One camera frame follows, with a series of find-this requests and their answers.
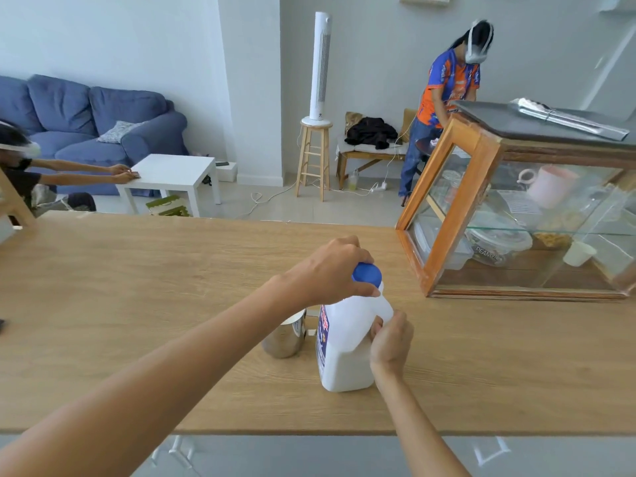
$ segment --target person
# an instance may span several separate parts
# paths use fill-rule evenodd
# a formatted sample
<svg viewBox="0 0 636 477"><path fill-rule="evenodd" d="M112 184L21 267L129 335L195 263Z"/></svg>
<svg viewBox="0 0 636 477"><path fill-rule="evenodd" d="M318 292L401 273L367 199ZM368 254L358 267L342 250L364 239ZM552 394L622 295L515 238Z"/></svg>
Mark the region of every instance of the person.
<svg viewBox="0 0 636 477"><path fill-rule="evenodd" d="M477 100L481 83L480 64L486 60L494 33L492 23L486 20L474 22L470 30L433 62L409 133L398 192L402 205L408 199L413 176L422 157L416 142L422 140L427 145L441 136L442 130L449 125L449 114L457 111L453 100Z"/></svg>
<svg viewBox="0 0 636 477"><path fill-rule="evenodd" d="M361 262L373 258L357 237L330 241L31 427L0 450L0 477L131 475L223 375L290 315L354 295L379 296L374 285L352 279ZM371 367L413 474L468 475L404 383L413 337L406 315L397 312L386 325L376 320L370 333Z"/></svg>
<svg viewBox="0 0 636 477"><path fill-rule="evenodd" d="M139 174L132 172L129 167L123 164L99 167L56 159L37 159L39 153L38 144L31 142L18 126L8 121L0 120L0 168L2 168L2 171L28 208L36 216L40 216L43 213L42 209L64 208L66 206L73 210L96 210L93 197L86 192L72 193L56 204L53 202L55 195L48 191L48 186L87 186L99 183L125 184L139 177ZM29 167L45 168L56 172L103 172L108 174L108 176L67 173L38 174L37 172L27 172L26 170ZM42 200L44 204L40 204L38 199Z"/></svg>

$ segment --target blue bottle cap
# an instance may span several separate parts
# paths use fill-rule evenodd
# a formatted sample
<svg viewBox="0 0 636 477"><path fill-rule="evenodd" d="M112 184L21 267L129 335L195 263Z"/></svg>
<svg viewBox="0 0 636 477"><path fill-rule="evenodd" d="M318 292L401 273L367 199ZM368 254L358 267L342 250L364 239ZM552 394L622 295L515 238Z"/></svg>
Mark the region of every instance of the blue bottle cap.
<svg viewBox="0 0 636 477"><path fill-rule="evenodd" d="M354 281L358 281L360 283L371 283L376 288L380 288L380 283L382 283L382 272L380 272L375 264L358 263L354 269L354 273L351 275L351 278Z"/></svg>

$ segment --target jeans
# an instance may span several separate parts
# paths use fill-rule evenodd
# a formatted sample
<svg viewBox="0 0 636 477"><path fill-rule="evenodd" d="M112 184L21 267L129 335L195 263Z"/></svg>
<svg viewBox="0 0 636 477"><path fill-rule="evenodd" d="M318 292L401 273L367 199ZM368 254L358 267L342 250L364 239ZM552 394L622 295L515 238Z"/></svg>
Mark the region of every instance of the jeans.
<svg viewBox="0 0 636 477"><path fill-rule="evenodd" d="M422 160L422 153L415 146L415 143L422 139L427 139L430 142L439 136L441 136L441 129L433 125L425 125L418 118L413 121L411 131L409 133L408 150L406 151L406 157L404 158L402 175L399 182L398 195L401 197L404 197L411 192L415 169L417 169L417 165Z"/></svg>

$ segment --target glass display case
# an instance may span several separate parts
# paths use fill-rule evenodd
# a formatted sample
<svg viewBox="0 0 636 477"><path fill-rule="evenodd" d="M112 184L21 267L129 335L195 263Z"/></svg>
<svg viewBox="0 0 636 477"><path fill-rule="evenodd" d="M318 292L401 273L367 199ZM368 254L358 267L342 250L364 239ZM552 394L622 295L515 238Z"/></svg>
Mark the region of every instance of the glass display case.
<svg viewBox="0 0 636 477"><path fill-rule="evenodd" d="M636 147L506 139L454 114L396 228L427 296L623 299Z"/></svg>

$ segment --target white side table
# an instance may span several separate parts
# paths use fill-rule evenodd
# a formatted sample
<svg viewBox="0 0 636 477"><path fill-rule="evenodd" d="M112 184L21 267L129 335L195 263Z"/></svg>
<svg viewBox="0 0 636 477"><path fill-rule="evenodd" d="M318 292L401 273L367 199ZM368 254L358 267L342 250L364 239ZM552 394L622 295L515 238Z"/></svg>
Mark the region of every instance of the white side table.
<svg viewBox="0 0 636 477"><path fill-rule="evenodd" d="M212 181L214 203L221 203L219 179L216 174L214 157L174 156L170 154L150 154L133 171L139 172L139 179L127 184L118 184L120 196L128 203L129 212L139 214L131 189L159 189L162 197L168 197L170 191L186 191L194 217L200 217L199 200L196 193L205 176Z"/></svg>

